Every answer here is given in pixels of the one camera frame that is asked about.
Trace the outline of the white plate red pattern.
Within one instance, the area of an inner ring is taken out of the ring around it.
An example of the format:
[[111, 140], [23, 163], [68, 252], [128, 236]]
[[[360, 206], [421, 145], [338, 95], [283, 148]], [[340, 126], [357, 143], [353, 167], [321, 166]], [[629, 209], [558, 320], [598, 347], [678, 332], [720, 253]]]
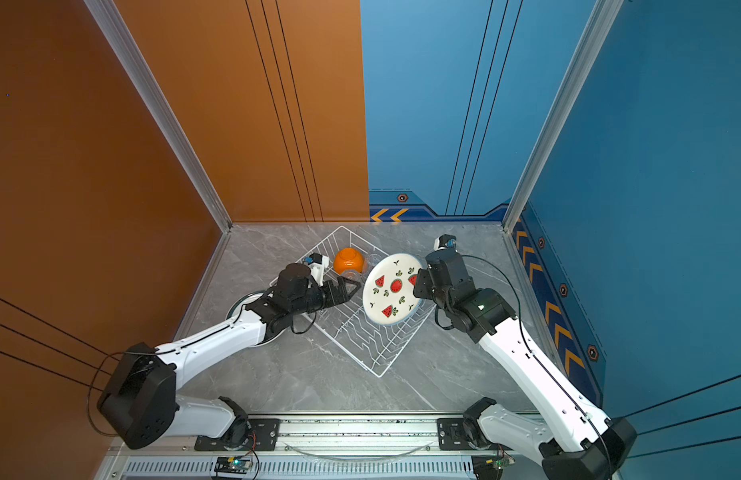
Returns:
[[362, 306], [370, 322], [392, 326], [408, 320], [422, 300], [414, 293], [421, 262], [407, 253], [384, 257], [368, 274]]

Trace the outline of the clear glass cup back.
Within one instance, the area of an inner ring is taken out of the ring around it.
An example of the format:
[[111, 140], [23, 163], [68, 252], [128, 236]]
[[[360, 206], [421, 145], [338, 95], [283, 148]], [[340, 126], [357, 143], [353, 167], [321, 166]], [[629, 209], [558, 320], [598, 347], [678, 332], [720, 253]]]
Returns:
[[370, 272], [378, 263], [382, 262], [384, 258], [385, 256], [383, 254], [377, 252], [366, 255], [366, 271]]

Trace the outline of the white wire dish rack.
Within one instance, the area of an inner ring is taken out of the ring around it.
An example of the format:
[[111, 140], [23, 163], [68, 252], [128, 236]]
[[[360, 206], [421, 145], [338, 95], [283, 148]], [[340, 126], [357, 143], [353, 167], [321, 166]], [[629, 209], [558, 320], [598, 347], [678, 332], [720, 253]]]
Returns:
[[[300, 256], [298, 260], [302, 262], [304, 256], [318, 252], [334, 261], [336, 254], [348, 247], [360, 250], [364, 258], [373, 252], [388, 256], [387, 252], [370, 240], [340, 226], [324, 240], [308, 249], [306, 254]], [[356, 360], [362, 368], [380, 378], [388, 372], [394, 361], [420, 330], [424, 321], [434, 312], [434, 304], [422, 300], [418, 310], [408, 320], [392, 326], [376, 325], [368, 320], [364, 313], [364, 306], [362, 306], [362, 291], [368, 280], [368, 274], [370, 272], [364, 270], [362, 274], [350, 273], [348, 275], [352, 280], [362, 284], [358, 295], [350, 303], [318, 314], [316, 328], [340, 346], [340, 349]]]

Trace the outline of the white plate flower outline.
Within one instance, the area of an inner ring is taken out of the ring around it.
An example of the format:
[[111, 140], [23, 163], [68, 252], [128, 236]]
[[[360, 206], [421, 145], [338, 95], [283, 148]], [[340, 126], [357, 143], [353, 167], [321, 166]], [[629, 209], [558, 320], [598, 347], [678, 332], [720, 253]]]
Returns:
[[238, 299], [238, 301], [230, 307], [230, 310], [228, 310], [228, 315], [226, 315], [224, 324], [230, 326], [230, 328], [252, 328], [264, 325], [264, 322], [262, 322], [262, 316], [248, 308], [250, 304], [256, 303], [256, 301], [260, 300], [260, 298], [264, 296], [266, 296], [265, 291], [256, 291], [248, 293], [244, 295], [244, 297]]

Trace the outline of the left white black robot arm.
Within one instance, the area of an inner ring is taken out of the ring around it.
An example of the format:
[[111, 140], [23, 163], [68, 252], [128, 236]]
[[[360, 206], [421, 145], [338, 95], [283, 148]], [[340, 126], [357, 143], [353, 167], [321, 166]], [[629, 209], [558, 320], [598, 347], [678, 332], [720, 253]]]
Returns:
[[252, 434], [244, 408], [224, 396], [184, 397], [180, 389], [226, 358], [294, 330], [296, 316], [342, 305], [360, 290], [356, 280], [318, 280], [310, 266], [292, 263], [270, 288], [236, 302], [226, 320], [182, 340], [122, 352], [96, 408], [131, 450], [176, 436], [238, 450]]

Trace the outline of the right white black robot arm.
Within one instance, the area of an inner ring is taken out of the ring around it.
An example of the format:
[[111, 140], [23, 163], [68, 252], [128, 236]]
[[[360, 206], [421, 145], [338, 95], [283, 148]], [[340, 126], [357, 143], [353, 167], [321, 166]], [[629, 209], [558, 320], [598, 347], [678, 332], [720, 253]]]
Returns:
[[627, 419], [611, 418], [589, 401], [532, 343], [519, 304], [476, 287], [463, 256], [453, 248], [428, 254], [414, 294], [433, 301], [456, 330], [494, 358], [541, 417], [525, 418], [483, 398], [463, 414], [464, 431], [475, 447], [504, 446], [538, 464], [549, 479], [610, 479], [616, 474], [636, 431]]

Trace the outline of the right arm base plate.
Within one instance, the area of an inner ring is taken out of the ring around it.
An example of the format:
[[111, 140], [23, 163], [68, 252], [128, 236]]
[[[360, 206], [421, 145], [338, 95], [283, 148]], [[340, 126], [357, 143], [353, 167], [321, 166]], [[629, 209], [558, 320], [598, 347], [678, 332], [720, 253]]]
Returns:
[[444, 417], [436, 420], [439, 449], [504, 452], [507, 447], [487, 440], [473, 419]]

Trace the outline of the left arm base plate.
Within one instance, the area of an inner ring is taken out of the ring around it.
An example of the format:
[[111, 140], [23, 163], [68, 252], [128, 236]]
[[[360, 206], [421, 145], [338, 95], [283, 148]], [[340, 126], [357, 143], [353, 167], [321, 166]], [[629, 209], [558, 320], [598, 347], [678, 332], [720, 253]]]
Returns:
[[228, 433], [220, 438], [206, 436], [196, 437], [194, 450], [196, 451], [230, 451], [230, 452], [272, 452], [276, 450], [278, 435], [280, 435], [278, 418], [258, 418], [234, 423]]

